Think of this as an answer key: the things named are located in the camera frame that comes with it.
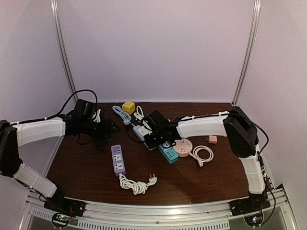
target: table surface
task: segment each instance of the table surface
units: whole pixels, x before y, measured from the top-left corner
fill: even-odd
[[[227,138],[218,137],[216,145],[207,144],[206,137],[189,138],[193,146],[207,145],[214,151],[212,162],[199,168],[188,156],[169,164],[157,150],[149,151],[143,144],[127,137],[122,120],[112,111],[114,103],[101,103],[105,117],[111,117],[122,131],[112,135],[105,146],[96,147],[90,137],[65,137],[48,173],[48,178],[76,199],[123,205],[177,205],[212,202],[248,195],[248,182],[243,166],[229,146]],[[228,103],[137,103],[145,114],[158,109],[165,117],[206,115],[229,110]],[[120,144],[126,166],[126,176],[148,182],[150,174],[158,177],[156,185],[146,194],[133,195],[132,190],[119,186],[112,165],[111,146]],[[200,152],[201,157],[208,157]]]

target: white panel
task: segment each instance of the white panel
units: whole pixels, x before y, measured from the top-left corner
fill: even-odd
[[[307,213],[307,2],[263,0],[239,105],[269,134],[264,151],[283,183],[299,229]]]
[[[76,88],[93,89],[104,102],[230,102],[253,5],[253,0],[61,0]]]
[[[49,0],[0,1],[0,120],[45,117],[69,96]],[[26,145],[20,156],[40,173],[57,139]],[[14,230],[28,191],[0,177],[0,229]]]

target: purple power strip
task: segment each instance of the purple power strip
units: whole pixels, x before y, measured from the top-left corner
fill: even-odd
[[[113,145],[111,146],[112,151],[112,161],[113,161],[113,168],[115,175],[118,176],[119,174],[126,174],[125,164],[123,153],[121,151],[120,145]]]

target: blue object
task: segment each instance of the blue object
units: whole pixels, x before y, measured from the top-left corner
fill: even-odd
[[[165,142],[162,145],[159,145],[157,148],[159,151],[163,154],[163,156],[167,159],[168,163],[172,164],[176,161],[178,161],[179,155],[176,153],[176,151],[171,147],[171,145],[168,142]]]

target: white cord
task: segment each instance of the white cord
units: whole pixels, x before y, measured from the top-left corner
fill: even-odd
[[[136,120],[139,120],[139,121],[142,121],[143,118],[144,118],[144,113],[143,113],[143,110],[142,110],[142,107],[140,107],[139,105],[136,107],[136,112],[133,113],[134,117]],[[146,129],[149,130],[149,133],[151,133],[151,128],[149,127],[149,125],[143,121],[143,125],[146,127]]]
[[[114,105],[112,107],[113,111],[117,113],[121,119],[123,119],[124,125],[129,125],[131,123],[131,116],[127,112],[124,112],[120,106]]]
[[[209,158],[207,158],[207,159],[200,158],[199,155],[198,155],[198,152],[200,150],[206,150],[210,154]],[[208,163],[208,162],[212,161],[213,158],[214,158],[213,151],[209,147],[204,146],[204,145],[196,146],[195,149],[193,150],[193,153],[189,153],[189,155],[192,156],[195,160],[198,161],[198,164],[199,164],[200,167],[202,167],[204,163]]]
[[[153,177],[151,175],[149,176],[149,182],[147,184],[142,181],[135,182],[133,180],[129,180],[123,174],[119,175],[120,187],[123,189],[132,189],[134,195],[145,194],[147,188],[157,183],[157,181],[158,178],[154,174]]]
[[[98,109],[94,115],[93,115],[93,118],[95,118],[93,121],[94,122],[97,122],[97,123],[100,123],[100,112],[101,112],[101,109]]]

